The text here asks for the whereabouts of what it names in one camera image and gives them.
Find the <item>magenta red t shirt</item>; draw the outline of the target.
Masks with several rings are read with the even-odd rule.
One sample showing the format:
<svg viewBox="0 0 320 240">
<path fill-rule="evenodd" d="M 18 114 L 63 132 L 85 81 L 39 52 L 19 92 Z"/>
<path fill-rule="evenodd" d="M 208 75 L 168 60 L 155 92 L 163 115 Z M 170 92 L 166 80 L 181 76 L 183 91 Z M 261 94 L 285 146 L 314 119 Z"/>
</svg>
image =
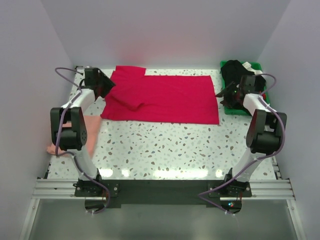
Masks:
<svg viewBox="0 0 320 240">
<path fill-rule="evenodd" d="M 214 84 L 209 75 L 147 75 L 143 67 L 118 65 L 111 80 L 115 87 L 105 97 L 102 119 L 220 123 Z"/>
</svg>

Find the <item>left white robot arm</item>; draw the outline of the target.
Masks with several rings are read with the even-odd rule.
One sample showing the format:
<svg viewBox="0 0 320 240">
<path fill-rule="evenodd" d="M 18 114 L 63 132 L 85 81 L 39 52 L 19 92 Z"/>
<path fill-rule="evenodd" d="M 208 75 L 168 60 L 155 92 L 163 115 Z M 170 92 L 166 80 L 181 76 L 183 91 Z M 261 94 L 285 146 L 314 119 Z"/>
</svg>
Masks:
<svg viewBox="0 0 320 240">
<path fill-rule="evenodd" d="M 55 72 L 76 88 L 75 96 L 60 107 L 50 110 L 51 140 L 55 146 L 54 154 L 57 157 L 69 155 L 78 172 L 78 181 L 74 185 L 77 193 L 99 196 L 107 189 L 101 182 L 98 168 L 93 164 L 86 144 L 88 133 L 85 124 L 84 112 L 98 98 L 105 98 L 116 84 L 108 78 L 101 69 L 87 66 L 81 74 L 80 84 L 68 79 L 60 70 L 80 72 L 66 67 L 57 67 Z"/>
</svg>

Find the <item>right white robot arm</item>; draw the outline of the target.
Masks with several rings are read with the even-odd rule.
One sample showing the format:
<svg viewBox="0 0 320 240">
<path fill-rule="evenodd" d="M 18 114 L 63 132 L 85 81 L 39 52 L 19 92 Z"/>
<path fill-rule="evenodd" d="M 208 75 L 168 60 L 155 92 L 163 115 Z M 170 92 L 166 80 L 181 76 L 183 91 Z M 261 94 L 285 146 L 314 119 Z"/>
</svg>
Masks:
<svg viewBox="0 0 320 240">
<path fill-rule="evenodd" d="M 277 155 L 284 147 L 287 115 L 277 112 L 264 100 L 266 91 L 257 88 L 258 77 L 262 75 L 244 75 L 239 84 L 233 82 L 216 95 L 218 98 L 231 95 L 233 102 L 241 104 L 252 119 L 245 137 L 244 154 L 226 174 L 223 183 L 212 189 L 213 192 L 221 190 L 233 197 L 244 191 L 259 164 Z"/>
</svg>

